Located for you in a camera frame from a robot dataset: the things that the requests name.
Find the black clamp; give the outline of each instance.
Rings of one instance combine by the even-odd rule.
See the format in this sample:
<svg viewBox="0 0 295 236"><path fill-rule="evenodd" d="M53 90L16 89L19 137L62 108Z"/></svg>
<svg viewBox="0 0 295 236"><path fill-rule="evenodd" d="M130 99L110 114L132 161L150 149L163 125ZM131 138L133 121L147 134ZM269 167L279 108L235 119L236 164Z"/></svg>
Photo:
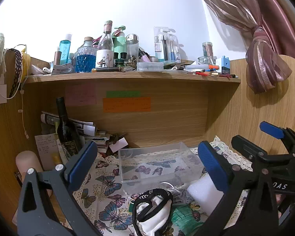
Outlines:
<svg viewBox="0 0 295 236"><path fill-rule="evenodd" d="M232 147L252 162L253 172L230 165L207 141L199 144L198 155L216 188L224 196L196 236L295 235L295 208L279 225L275 194L295 200L295 132L267 122L260 124L265 133L281 139L288 154L268 155L265 150L237 135ZM241 192L249 189L242 212L232 227L225 229Z"/></svg>

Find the small box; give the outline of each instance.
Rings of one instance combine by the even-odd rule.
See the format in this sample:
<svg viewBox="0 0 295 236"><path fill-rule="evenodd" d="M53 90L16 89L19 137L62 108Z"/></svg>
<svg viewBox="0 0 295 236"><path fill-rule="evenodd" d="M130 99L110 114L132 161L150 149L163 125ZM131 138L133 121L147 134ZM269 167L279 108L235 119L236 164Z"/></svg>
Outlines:
<svg viewBox="0 0 295 236"><path fill-rule="evenodd" d="M138 71L163 71L164 63L160 62L139 62L136 65Z"/></svg>
<svg viewBox="0 0 295 236"><path fill-rule="evenodd" d="M121 182L127 194L143 193L167 182L182 185L201 177L204 165L183 143L120 149Z"/></svg>
<svg viewBox="0 0 295 236"><path fill-rule="evenodd" d="M221 58L216 59L215 65L219 66L219 70L216 70L223 75L230 74L230 61L228 57L222 56Z"/></svg>

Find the white cylinder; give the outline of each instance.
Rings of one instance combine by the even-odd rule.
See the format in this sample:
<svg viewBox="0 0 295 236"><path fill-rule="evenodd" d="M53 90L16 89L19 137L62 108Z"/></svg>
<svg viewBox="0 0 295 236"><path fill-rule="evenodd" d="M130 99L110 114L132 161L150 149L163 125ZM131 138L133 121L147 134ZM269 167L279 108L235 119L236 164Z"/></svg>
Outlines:
<svg viewBox="0 0 295 236"><path fill-rule="evenodd" d="M38 157L32 151L20 152L15 158L15 163L22 175L22 181L24 181L29 168L34 168L37 172L43 172L43 168L41 167ZM48 195L51 196L52 191L47 190L47 192Z"/></svg>

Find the orange sticky note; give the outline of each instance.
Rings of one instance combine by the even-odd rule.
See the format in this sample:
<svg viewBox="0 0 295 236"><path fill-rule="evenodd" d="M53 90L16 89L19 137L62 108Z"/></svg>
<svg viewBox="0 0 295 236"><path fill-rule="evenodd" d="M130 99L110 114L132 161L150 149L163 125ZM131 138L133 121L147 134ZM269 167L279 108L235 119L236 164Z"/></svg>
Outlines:
<svg viewBox="0 0 295 236"><path fill-rule="evenodd" d="M103 98L104 112L150 112L151 98Z"/></svg>

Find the toothbrush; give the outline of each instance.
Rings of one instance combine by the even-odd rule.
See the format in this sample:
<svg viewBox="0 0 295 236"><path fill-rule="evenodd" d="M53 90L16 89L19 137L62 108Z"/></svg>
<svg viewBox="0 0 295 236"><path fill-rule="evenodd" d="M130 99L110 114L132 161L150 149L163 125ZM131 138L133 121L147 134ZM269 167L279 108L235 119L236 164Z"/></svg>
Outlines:
<svg viewBox="0 0 295 236"><path fill-rule="evenodd" d="M176 61L176 56L175 56L175 52L174 52L174 48L173 48L173 37L170 36L170 45L171 45L171 61Z"/></svg>
<svg viewBox="0 0 295 236"><path fill-rule="evenodd" d="M167 43L166 43L167 36L163 35L163 42L164 42L164 60L168 60L168 55L167 55Z"/></svg>

